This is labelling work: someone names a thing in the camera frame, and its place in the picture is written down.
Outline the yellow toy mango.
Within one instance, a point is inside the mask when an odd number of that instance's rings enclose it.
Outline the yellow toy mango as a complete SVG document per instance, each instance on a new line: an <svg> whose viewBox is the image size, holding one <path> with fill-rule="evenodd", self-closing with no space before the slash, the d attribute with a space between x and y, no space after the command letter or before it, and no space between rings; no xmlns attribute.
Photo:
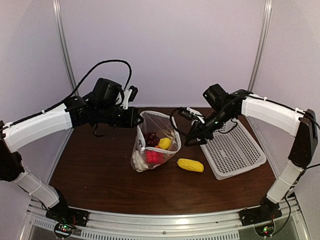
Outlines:
<svg viewBox="0 0 320 240"><path fill-rule="evenodd" d="M196 160L191 160L187 158L179 158L177 165L184 170L202 173L204 171L204 165Z"/></svg>

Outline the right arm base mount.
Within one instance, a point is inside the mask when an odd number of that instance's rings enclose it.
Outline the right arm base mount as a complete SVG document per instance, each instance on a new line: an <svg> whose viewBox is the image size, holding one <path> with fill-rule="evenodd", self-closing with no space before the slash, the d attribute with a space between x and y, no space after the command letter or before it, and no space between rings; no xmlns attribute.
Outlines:
<svg viewBox="0 0 320 240"><path fill-rule="evenodd" d="M255 233L262 238L271 237L275 233L275 219L281 216L282 211L279 204L244 208L239 212L242 226L253 225Z"/></svg>

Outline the white toy cauliflower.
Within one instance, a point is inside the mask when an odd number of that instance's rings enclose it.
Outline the white toy cauliflower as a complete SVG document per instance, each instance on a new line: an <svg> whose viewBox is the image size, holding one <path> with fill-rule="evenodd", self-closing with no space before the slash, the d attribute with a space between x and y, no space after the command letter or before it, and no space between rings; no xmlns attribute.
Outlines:
<svg viewBox="0 0 320 240"><path fill-rule="evenodd" d="M140 153L138 150L134 150L131 156L131 165L136 172L144 172L150 169L147 164L147 156L144 152Z"/></svg>

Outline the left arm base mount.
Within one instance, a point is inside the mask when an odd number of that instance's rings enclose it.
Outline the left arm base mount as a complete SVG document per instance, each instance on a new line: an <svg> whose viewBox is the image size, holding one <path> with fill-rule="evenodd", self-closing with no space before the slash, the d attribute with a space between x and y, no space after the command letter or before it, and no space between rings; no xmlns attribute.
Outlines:
<svg viewBox="0 0 320 240"><path fill-rule="evenodd" d="M55 220L53 233L60 239L70 237L78 227L86 227L89 219L89 212L76 208L67 208L66 212L47 209L45 216Z"/></svg>

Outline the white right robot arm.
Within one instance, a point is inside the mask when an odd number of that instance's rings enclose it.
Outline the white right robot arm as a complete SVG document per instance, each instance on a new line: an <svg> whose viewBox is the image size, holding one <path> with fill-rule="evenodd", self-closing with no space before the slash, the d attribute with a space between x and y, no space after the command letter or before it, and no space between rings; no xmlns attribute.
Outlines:
<svg viewBox="0 0 320 240"><path fill-rule="evenodd" d="M259 220L268 220L276 212L276 205L313 167L311 162L318 146L320 129L315 112L292 108L244 89L228 93L218 83L209 86L202 95L212 113L207 117L194 114L195 122L185 136L186 147L206 144L213 139L215 131L239 116L262 121L294 138L284 169L256 210Z"/></svg>

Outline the yellow toy lemon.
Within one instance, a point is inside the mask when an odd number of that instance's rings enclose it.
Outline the yellow toy lemon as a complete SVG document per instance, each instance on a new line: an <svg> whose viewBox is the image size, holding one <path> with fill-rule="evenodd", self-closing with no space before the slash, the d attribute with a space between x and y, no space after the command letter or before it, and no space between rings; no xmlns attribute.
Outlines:
<svg viewBox="0 0 320 240"><path fill-rule="evenodd" d="M159 139L159 143L156 146L162 150L168 150L172 144L172 140L169 137L163 137Z"/></svg>

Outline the clear polka dot zip bag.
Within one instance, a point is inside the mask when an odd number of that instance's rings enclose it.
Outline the clear polka dot zip bag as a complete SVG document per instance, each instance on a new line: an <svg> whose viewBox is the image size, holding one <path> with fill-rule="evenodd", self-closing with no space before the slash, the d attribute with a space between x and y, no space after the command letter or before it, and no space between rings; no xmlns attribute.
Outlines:
<svg viewBox="0 0 320 240"><path fill-rule="evenodd" d="M136 128L131 155L132 168L141 173L153 170L170 160L182 146L177 124L173 117L145 110L140 114L143 123Z"/></svg>

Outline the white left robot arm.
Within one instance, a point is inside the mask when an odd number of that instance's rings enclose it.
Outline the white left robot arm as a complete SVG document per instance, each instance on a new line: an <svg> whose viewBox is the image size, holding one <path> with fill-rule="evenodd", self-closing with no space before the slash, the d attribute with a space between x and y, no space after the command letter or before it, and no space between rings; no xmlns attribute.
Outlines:
<svg viewBox="0 0 320 240"><path fill-rule="evenodd" d="M99 78L93 90L84 97L71 95L50 110L29 119L0 124L0 179L13 182L29 195L40 200L61 222L72 218L72 211L58 191L35 177L22 165L19 149L51 134L99 124L112 128L132 129L143 122L136 107L129 104L138 88Z"/></svg>

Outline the red toy bell pepper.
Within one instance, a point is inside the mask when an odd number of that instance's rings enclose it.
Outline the red toy bell pepper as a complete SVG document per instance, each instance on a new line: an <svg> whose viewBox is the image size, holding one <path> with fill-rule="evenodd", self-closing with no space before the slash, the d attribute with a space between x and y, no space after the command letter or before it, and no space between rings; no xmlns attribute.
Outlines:
<svg viewBox="0 0 320 240"><path fill-rule="evenodd" d="M148 164L163 164L164 155L161 152L147 150L146 151L146 162Z"/></svg>

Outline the dark red toy grapes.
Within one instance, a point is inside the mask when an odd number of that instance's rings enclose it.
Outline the dark red toy grapes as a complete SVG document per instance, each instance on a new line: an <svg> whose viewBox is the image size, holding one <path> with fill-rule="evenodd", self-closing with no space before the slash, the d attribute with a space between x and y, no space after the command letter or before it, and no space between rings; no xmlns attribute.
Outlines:
<svg viewBox="0 0 320 240"><path fill-rule="evenodd" d="M156 147L159 143L160 138L153 132L147 132L143 134L145 144L147 147Z"/></svg>

